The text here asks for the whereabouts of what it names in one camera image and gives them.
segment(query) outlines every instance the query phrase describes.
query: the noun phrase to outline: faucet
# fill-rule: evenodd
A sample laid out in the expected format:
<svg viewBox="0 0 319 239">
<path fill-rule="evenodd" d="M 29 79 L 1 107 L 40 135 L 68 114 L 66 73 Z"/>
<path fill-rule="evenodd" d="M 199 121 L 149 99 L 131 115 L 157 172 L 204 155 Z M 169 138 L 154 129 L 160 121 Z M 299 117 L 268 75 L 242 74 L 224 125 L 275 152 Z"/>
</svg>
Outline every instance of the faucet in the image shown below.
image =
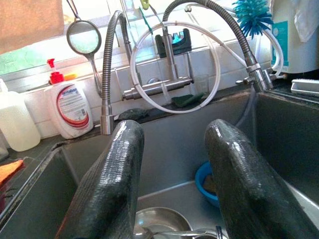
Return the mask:
<svg viewBox="0 0 319 239">
<path fill-rule="evenodd" d="M 175 0 L 173 1 L 165 10 L 163 15 L 163 21 L 168 20 L 169 14 L 176 8 L 177 6 L 183 3 L 198 3 L 203 5 L 206 8 L 209 8 L 215 11 L 218 15 L 220 15 L 230 26 L 232 31 L 234 32 L 242 52 L 245 57 L 245 62 L 247 65 L 248 77 L 243 81 L 236 82 L 237 84 L 252 84 L 256 92 L 265 91 L 273 88 L 272 80 L 274 76 L 269 75 L 269 70 L 265 69 L 262 71 L 260 64 L 257 62 L 254 54 L 250 50 L 247 39 L 244 36 L 242 30 L 237 24 L 236 20 L 220 5 L 216 4 L 211 0 Z"/>
<path fill-rule="evenodd" d="M 110 19 L 108 30 L 106 33 L 105 47 L 103 54 L 103 73 L 102 73 L 102 114 L 100 118 L 101 122 L 101 134 L 112 134 L 114 130 L 114 116 L 112 114 L 111 106 L 111 61 L 113 50 L 113 39 L 116 29 L 116 24 L 120 20 L 121 30 L 125 45 L 125 52 L 128 60 L 131 60 L 131 45 L 129 41 L 129 35 L 126 28 L 126 20 L 124 14 L 117 10 Z"/>
</svg>

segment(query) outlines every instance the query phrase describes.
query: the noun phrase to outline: white plastic bottle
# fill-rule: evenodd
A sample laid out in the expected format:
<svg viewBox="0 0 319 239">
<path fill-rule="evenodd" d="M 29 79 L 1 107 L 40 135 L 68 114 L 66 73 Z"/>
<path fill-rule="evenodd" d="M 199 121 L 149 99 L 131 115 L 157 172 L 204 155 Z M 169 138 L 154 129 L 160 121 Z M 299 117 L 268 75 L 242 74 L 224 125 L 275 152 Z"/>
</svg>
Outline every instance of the white plastic bottle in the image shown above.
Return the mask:
<svg viewBox="0 0 319 239">
<path fill-rule="evenodd" d="M 8 88 L 0 79 L 0 129 L 9 146 L 15 151 L 25 151 L 40 143 L 37 130 L 23 97 Z"/>
<path fill-rule="evenodd" d="M 53 59 L 48 60 L 54 68 Z M 79 137 L 93 128 L 91 110 L 84 92 L 75 83 L 64 82 L 59 72 L 51 73 L 52 86 L 44 90 L 54 126 L 66 139 Z"/>
</svg>

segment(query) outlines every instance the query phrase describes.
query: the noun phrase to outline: stainless steel bowl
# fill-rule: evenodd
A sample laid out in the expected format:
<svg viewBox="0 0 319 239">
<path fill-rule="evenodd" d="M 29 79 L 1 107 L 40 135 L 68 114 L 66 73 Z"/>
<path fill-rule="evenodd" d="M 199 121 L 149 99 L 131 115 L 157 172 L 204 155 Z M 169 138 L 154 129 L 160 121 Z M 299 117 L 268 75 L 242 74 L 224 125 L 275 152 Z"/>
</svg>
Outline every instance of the stainless steel bowl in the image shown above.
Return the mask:
<svg viewBox="0 0 319 239">
<path fill-rule="evenodd" d="M 192 230 L 187 219 L 179 212 L 162 207 L 146 208 L 136 213 L 135 225 L 149 228 L 152 232 L 190 231 Z M 155 235 L 155 239 L 188 239 L 167 235 Z"/>
</svg>

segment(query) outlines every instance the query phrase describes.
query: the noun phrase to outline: sink basin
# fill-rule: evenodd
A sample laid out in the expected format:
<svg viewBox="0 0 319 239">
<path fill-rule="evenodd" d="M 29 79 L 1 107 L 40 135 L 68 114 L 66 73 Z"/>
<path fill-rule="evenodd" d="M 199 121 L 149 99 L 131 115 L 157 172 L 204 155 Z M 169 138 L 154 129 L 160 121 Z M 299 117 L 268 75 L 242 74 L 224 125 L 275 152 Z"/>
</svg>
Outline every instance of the sink basin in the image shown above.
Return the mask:
<svg viewBox="0 0 319 239">
<path fill-rule="evenodd" d="M 220 225 L 226 233 L 219 209 L 197 191 L 194 177 L 208 160 L 203 140 L 206 126 L 215 119 L 235 125 L 248 100 L 249 92 L 240 92 L 193 113 L 143 123 L 145 146 L 137 210 L 172 208 L 194 230 Z M 318 121 L 318 106 L 262 93 L 239 126 L 297 197 L 314 208 L 319 204 L 319 125 L 314 123 Z M 39 166 L 41 173 L 35 182 L 30 182 L 30 191 L 0 231 L 0 238 L 54 238 L 81 178 L 110 139 L 96 129 L 88 138 L 70 140 L 50 152 Z"/>
</svg>

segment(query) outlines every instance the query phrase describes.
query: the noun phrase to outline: blue plastic bowl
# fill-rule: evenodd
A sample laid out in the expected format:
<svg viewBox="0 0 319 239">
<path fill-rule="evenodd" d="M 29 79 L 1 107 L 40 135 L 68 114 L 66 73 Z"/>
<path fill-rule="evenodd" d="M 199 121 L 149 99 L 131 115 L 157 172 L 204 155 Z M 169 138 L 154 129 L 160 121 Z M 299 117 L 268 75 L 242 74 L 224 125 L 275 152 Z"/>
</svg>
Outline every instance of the blue plastic bowl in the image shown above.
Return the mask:
<svg viewBox="0 0 319 239">
<path fill-rule="evenodd" d="M 212 170 L 210 167 L 210 162 L 206 162 L 203 165 L 200 166 L 200 168 L 197 170 L 195 175 L 195 184 L 198 188 L 198 190 L 201 192 L 202 195 L 215 207 L 219 208 L 219 201 L 218 197 L 207 192 L 203 188 L 203 183 L 205 181 L 205 178 L 207 175 L 212 174 Z"/>
</svg>

